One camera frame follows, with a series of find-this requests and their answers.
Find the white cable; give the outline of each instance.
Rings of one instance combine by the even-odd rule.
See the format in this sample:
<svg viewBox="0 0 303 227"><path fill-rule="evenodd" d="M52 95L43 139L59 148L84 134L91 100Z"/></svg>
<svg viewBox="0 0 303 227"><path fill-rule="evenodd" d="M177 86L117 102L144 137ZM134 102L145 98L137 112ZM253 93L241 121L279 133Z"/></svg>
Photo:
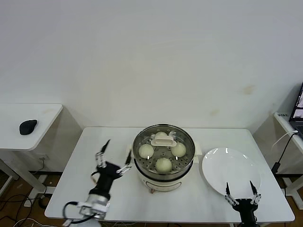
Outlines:
<svg viewBox="0 0 303 227"><path fill-rule="evenodd" d="M14 224L13 227L15 227L20 221L23 221L23 220L32 220L32 221L36 222L38 225L43 226L43 227L58 227L58 226L42 225L41 223L37 222L36 220L34 220L34 219L32 219L32 218L24 218L24 219L21 219L21 220L19 220L16 224Z"/></svg>
<svg viewBox="0 0 303 227"><path fill-rule="evenodd" d="M286 136L286 135L288 135L288 134L292 134L292 133L298 133L298 131L297 131L297 130L294 130L294 131L290 131L290 132L284 134L280 139L278 139L278 140L273 144L273 146L271 147L271 151L273 151L274 146L275 146L275 145L276 145L284 136Z"/></svg>

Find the wall stain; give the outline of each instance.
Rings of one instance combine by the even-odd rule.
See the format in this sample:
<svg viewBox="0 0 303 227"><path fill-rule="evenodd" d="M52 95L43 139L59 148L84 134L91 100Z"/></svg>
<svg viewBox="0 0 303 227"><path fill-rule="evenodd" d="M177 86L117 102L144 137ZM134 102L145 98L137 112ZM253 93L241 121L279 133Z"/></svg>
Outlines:
<svg viewBox="0 0 303 227"><path fill-rule="evenodd" d="M214 109L214 110L212 110L212 111L210 112L210 115L211 115L212 117L214 117L214 116L216 116L219 112L220 112L219 109Z"/></svg>
<svg viewBox="0 0 303 227"><path fill-rule="evenodd" d="M254 92L255 89L256 89L256 86L252 84L252 85L248 85L245 88L243 88L242 91L245 95L249 96Z"/></svg>

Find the black cable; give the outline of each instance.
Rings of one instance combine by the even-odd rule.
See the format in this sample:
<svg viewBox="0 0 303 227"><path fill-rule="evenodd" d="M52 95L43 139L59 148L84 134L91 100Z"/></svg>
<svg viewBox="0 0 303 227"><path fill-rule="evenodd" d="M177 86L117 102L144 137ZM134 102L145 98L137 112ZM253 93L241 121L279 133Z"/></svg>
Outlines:
<svg viewBox="0 0 303 227"><path fill-rule="evenodd" d="M288 142L286 143L286 146L285 146L285 148L284 148L284 150L283 150L283 153L282 153L282 155L281 155L281 157L280 157L278 163L280 163L280 161L281 161L281 159L282 159L282 157L283 157L283 155L284 155L284 153L285 153L285 151L286 151L286 148L287 148L289 142L291 141L292 137L293 137L294 135L298 135L298 134L299 134L299 133L294 133L294 134L292 134L292 135L290 136L290 138L289 138Z"/></svg>
<svg viewBox="0 0 303 227"><path fill-rule="evenodd" d="M36 173L38 173L39 171L41 171L41 170L44 169L44 167L45 167L45 166L44 166L44 165L45 165L45 164L44 164L44 158L42 158L41 160L42 160L42 162L43 162L43 163L42 163L42 168L38 169L38 170L37 170L36 172L34 172L32 175L35 175Z"/></svg>
<svg viewBox="0 0 303 227"><path fill-rule="evenodd" d="M293 137L294 135L298 135L298 134L299 134L299 133L296 132L296 133L294 133L294 134L292 134L292 135L290 136L290 138L289 138L288 142L286 143L286 146L285 146L285 148L284 148L284 150L283 150L283 153L282 153L281 157L279 158L279 161L276 162L276 163L274 164L274 166L271 168L271 172L273 173L273 175L276 175L276 174L277 174L278 169L279 169L279 167L280 167L280 165L281 165L281 164L280 164L280 161L281 161L281 159L282 159L282 157L283 157L283 155L284 155L284 153L285 153L285 151L286 151L286 148L287 148L289 142L291 141L292 137Z"/></svg>
<svg viewBox="0 0 303 227"><path fill-rule="evenodd" d="M0 221L2 220L2 219L4 219L4 218L8 218L8 219L10 219L10 220L12 220L12 221L15 221L16 222L16 220L15 219L13 219L13 218L11 218L10 216L3 216L2 218L0 218Z"/></svg>
<svg viewBox="0 0 303 227"><path fill-rule="evenodd" d="M177 226L179 226L179 227L182 227L180 224L178 224L178 223L174 223L174 225L177 225Z"/></svg>
<svg viewBox="0 0 303 227"><path fill-rule="evenodd" d="M31 214L32 211L33 211L33 203L32 203L31 200L30 200L29 202L30 202L30 205L31 205L31 206L30 206L30 211L29 211L27 217L21 222L20 226L23 225L23 223L28 219L28 217L30 216L30 214ZM15 224L17 223L18 214L19 214L19 212L20 212L20 210L21 210L22 205L23 205L23 202L20 204L19 209L18 209L18 211L17 211L17 214L16 214L16 222L15 222Z"/></svg>
<svg viewBox="0 0 303 227"><path fill-rule="evenodd" d="M27 200L30 201L30 203L31 203L30 212L29 212L28 216L26 217L26 219L23 220L23 221L21 222L20 226L22 226L22 224L28 219L29 215L31 214L31 212L32 212L32 210L33 210L33 203L32 203L32 200L37 200L37 199L40 199L40 198L41 198L41 197L40 197L40 198L30 199L27 195L23 195L23 194L13 195L13 196L9 197L6 201L0 201L0 202L4 202L4 205L0 208L0 211L2 211L2 210L4 209L5 205L6 205L8 202L24 202L24 201L27 201ZM11 198L14 198L14 197L17 197L17 196L24 196L24 197L26 197L27 199L25 199L25 200L20 200L20 201L9 201ZM13 218L11 218L10 216L7 216L7 215L6 215L6 216L0 218L0 221L1 221L2 219L4 219L4 218L9 218L9 219L13 220L13 221L15 222L15 224L16 224L16 223L17 223L17 217L18 217L18 214L19 214L19 212L20 212L20 210L21 210L22 204L23 204L23 203L21 203L20 206L19 206L19 208L18 208L18 211L17 211L17 214L16 214L16 219L13 219Z"/></svg>
<svg viewBox="0 0 303 227"><path fill-rule="evenodd" d="M78 205L78 202L76 202L76 201L70 201L70 202L68 202L68 203L66 203L66 204L64 205L63 210L62 210L62 216L64 217L65 220L68 219L68 218L66 217L66 213L65 213L66 207L67 207L68 205L77 206L77 205ZM96 216L96 215L97 215L97 214L95 213L95 214L93 214L93 215L91 215L91 216L88 216L87 218L82 219L82 220L79 220L79 221L72 221L71 224L80 224L80 223L83 223L83 222L85 222L85 221L88 221L88 220L92 219L92 218L93 218L94 216Z"/></svg>

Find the cable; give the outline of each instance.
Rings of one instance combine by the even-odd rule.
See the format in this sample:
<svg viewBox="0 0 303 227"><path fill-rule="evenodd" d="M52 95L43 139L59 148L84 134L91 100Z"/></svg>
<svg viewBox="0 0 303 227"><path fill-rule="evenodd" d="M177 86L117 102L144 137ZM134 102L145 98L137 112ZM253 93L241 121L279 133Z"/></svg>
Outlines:
<svg viewBox="0 0 303 227"><path fill-rule="evenodd" d="M0 211L2 211L2 210L4 209L6 203L8 203L8 202L24 202L24 201L29 200L30 203L31 203L31 209L30 209L30 212L29 212L29 214L28 214L28 216L27 216L27 218L28 218L29 215L31 214L32 210L33 210L33 203L32 203L32 200L37 200L37 199L40 199L41 197L40 197L40 198L35 198L35 199L30 199L27 195L23 195L23 194L13 195L13 196L9 197L6 201L0 201L0 202L4 202L4 205L1 207ZM17 196L24 196L24 197L27 197L27 199L26 199L26 200L20 200L20 201L9 201L11 198L14 198L14 197L17 197ZM17 213L16 213L16 218L15 218L15 219L11 218L10 216L4 216L4 217L0 218L0 220L2 220L2 219L4 219L4 218L9 218L9 219L13 220L13 221L16 223L16 222L17 222L18 214L19 214L19 212L20 212L20 210L21 210L21 207L22 207L22 204L23 204L23 203L21 203L20 206L19 206L19 208L18 208L18 211L17 211Z"/></svg>
<svg viewBox="0 0 303 227"><path fill-rule="evenodd" d="M37 222L36 220L32 219L32 218L24 218L24 219L21 219L20 221L23 221L23 220L32 220L34 222L36 222L38 225L40 226L43 226L43 227L58 227L58 226L48 226L48 225L42 225L41 223Z"/></svg>
<svg viewBox="0 0 303 227"><path fill-rule="evenodd" d="M29 211L27 217L25 218L25 220L21 222L21 225L20 225L20 226L23 225L23 223L28 219L29 215L30 215L31 212L33 211L33 203L32 203L31 200L30 200L29 202L30 202L30 211ZM17 219L18 219L18 214L19 214L19 211L21 210L22 204L23 204L23 202L20 204L19 209L18 209L18 211L17 211L17 214L16 214L16 221L17 221Z"/></svg>
<svg viewBox="0 0 303 227"><path fill-rule="evenodd" d="M66 209L66 207L67 207L68 205L77 206L77 205L78 205L78 202L76 202L76 201L70 201L70 202L68 202L68 203L66 203L66 204L64 205L63 210L62 210L62 215L63 215L63 217L64 217L65 220L68 219L68 218L66 217L66 214L65 214L65 209ZM81 219L81 220L79 220L79 221L72 221L70 224L80 224L80 223L83 223L83 222L85 222L85 221L88 221L88 220L92 219L92 218L93 218L94 216L96 216L96 215L97 215L97 213L95 213L95 214L93 214L93 215L91 215L91 216L88 216L87 218Z"/></svg>
<svg viewBox="0 0 303 227"><path fill-rule="evenodd" d="M273 151L273 148L274 148L274 146L284 137L284 136L286 136L286 135L288 135L288 134L291 134L291 133L298 133L298 131L297 130L294 130L294 131L291 131L291 132L288 132L288 133L286 133L286 134L284 134L283 136L281 136L280 137L280 139L278 139L274 144L273 144L273 146L271 147L271 151Z"/></svg>
<svg viewBox="0 0 303 227"><path fill-rule="evenodd" d="M117 224L118 222L116 222L113 226L132 226L134 224L137 224L137 222L134 223L130 223L130 224L124 224L124 222L122 222L122 224Z"/></svg>
<svg viewBox="0 0 303 227"><path fill-rule="evenodd" d="M38 169L36 172L34 172L33 175L44 169L44 160L45 160L45 158L44 158L44 157L43 157L43 158L40 158L40 160L42 160L42 162L43 162L42 168L40 168L40 169Z"/></svg>
<svg viewBox="0 0 303 227"><path fill-rule="evenodd" d="M294 133L294 134L291 135L291 137L289 138L288 142L286 143L286 146L285 146L285 148L284 148L284 150L283 150L283 153L282 153L282 155L281 155L281 157L280 157L278 163L280 163L280 161L281 161L281 159L282 159L282 157L283 157L283 155L284 155L284 153L285 153L285 151L286 151L286 148L287 148L287 146L288 146L290 140L292 139L292 137L293 137L294 135L298 135L298 133Z"/></svg>
<svg viewBox="0 0 303 227"><path fill-rule="evenodd" d="M25 196L25 195L23 195L23 194L13 195L13 196L9 197L7 200L3 200L3 201L0 201L0 202L5 202L5 204L6 204L7 202L24 202L24 201L27 201L27 200L37 200L37 199L40 199L40 198L34 198L34 199L28 198L28 199L26 199L26 200L9 201L11 198L16 197L16 196Z"/></svg>
<svg viewBox="0 0 303 227"><path fill-rule="evenodd" d="M272 172L274 175L278 172L278 169L279 169L279 167L280 167L280 165L281 165L281 164L280 164L280 161L281 161L281 159L282 159L282 157L283 157L283 155L284 155L284 153L285 153L285 151L286 151L286 148L287 148L289 142L291 141L291 139L292 139L292 137L293 137L294 135L298 135L298 134L299 134L299 133L296 132L296 133L294 133L294 134L292 134L292 135L290 136L290 138L289 138L288 142L286 143L286 146L285 146L285 148L284 148L284 150L283 150L283 153L282 153L281 157L279 158L279 161L276 162L276 163L274 164L274 166L271 168L271 172Z"/></svg>

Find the table leg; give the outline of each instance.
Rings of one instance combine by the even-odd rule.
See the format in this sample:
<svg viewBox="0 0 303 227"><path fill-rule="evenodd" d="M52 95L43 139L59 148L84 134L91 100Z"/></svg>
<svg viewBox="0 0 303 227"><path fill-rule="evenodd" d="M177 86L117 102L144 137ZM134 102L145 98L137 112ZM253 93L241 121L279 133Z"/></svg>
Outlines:
<svg viewBox="0 0 303 227"><path fill-rule="evenodd" d="M38 181L41 182L41 183L43 183L43 182L46 180L46 178L47 178L47 175L40 175L39 178L38 178ZM53 194L53 192L55 191L55 188L56 188L56 187L47 186L47 187L46 187L46 192L45 192L45 193L47 193L47 194ZM32 191L30 192L28 198L29 198L29 199L35 199L36 196L37 196L39 193L44 193L44 191L43 191L43 192L40 192L40 191L37 190L36 188L33 188ZM30 206L31 206L30 201L29 201L29 200L25 201L24 206L25 206L25 207L30 207Z"/></svg>
<svg viewBox="0 0 303 227"><path fill-rule="evenodd" d="M19 179L19 176L11 170L1 159L0 159L0 170L5 172L8 176L11 176L14 180Z"/></svg>
<svg viewBox="0 0 303 227"><path fill-rule="evenodd" d="M303 201L298 193L298 189L303 187L303 176L298 178L293 183L289 178L283 178L283 181L285 183L286 187L286 196L291 196L294 199L294 202L296 203L299 210L303 210Z"/></svg>
<svg viewBox="0 0 303 227"><path fill-rule="evenodd" d="M0 159L0 169L9 176L5 184L0 189L0 196L1 196L4 193L5 189L9 186L9 183L12 180L18 180L19 176L14 171L12 171L1 159Z"/></svg>
<svg viewBox="0 0 303 227"><path fill-rule="evenodd" d="M26 182L28 182L31 186L36 188L40 192L45 191L45 186L38 181L24 166L19 162L6 162L6 164L14 170L19 176L21 176Z"/></svg>

